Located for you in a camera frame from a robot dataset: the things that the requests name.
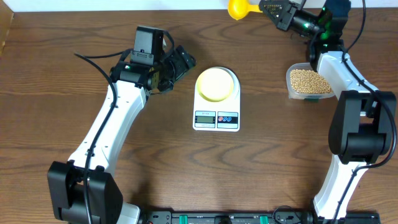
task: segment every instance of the white wall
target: white wall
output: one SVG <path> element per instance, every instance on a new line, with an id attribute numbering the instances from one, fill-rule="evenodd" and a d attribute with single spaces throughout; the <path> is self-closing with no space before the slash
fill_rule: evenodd
<path id="1" fill-rule="evenodd" d="M 259 0 L 250 0 L 258 4 Z M 228 0 L 4 0 L 14 12 L 226 9 Z M 325 0 L 307 0 L 319 8 Z M 362 7 L 362 0 L 351 0 Z M 398 7 L 398 0 L 366 0 L 367 7 Z"/>

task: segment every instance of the white scale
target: white scale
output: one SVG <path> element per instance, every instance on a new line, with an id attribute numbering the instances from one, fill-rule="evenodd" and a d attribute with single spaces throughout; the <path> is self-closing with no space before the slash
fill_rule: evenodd
<path id="1" fill-rule="evenodd" d="M 229 69 L 205 70 L 195 84 L 192 126 L 198 131 L 239 131 L 241 85 Z"/>

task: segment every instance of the clear plastic container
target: clear plastic container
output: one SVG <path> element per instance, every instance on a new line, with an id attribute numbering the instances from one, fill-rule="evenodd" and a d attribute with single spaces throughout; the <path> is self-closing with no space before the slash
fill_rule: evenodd
<path id="1" fill-rule="evenodd" d="M 310 63 L 297 63 L 292 65 L 286 72 L 286 83 L 287 83 L 287 91 L 289 92 L 290 99 L 324 99 L 334 96 L 334 93 L 324 93 L 324 94 L 309 94 L 309 93 L 299 93 L 295 91 L 292 87 L 292 83 L 290 82 L 290 72 L 294 69 L 300 70 L 312 70 Z"/>

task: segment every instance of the wooden table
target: wooden table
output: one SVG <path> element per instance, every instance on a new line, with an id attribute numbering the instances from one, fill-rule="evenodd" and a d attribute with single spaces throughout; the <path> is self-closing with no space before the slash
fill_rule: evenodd
<path id="1" fill-rule="evenodd" d="M 350 13 L 347 45 L 361 10 Z M 369 9 L 350 52 L 378 88 L 398 93 L 398 9 Z M 134 46 L 136 27 L 169 30 L 197 60 L 173 92 L 152 96 L 127 135 L 116 169 L 124 201 L 178 210 L 308 208 L 331 161 L 328 130 L 335 98 L 288 99 L 285 73 L 306 46 L 260 14 L 241 21 L 226 11 L 17 13 L 0 60 L 0 223 L 59 223 L 47 171 L 66 162 L 94 121 L 106 82 L 73 56 Z M 107 71 L 116 58 L 97 60 Z M 241 129 L 192 129 L 195 80 L 206 68 L 233 69 L 241 81 Z M 349 210 L 398 220 L 398 160 L 370 170 Z"/>

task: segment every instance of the yellow spoon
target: yellow spoon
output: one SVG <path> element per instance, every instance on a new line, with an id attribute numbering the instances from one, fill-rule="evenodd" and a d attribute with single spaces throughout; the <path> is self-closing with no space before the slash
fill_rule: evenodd
<path id="1" fill-rule="evenodd" d="M 243 19 L 249 12 L 261 12 L 259 6 L 250 5 L 248 0 L 229 0 L 228 13 L 236 19 Z"/>

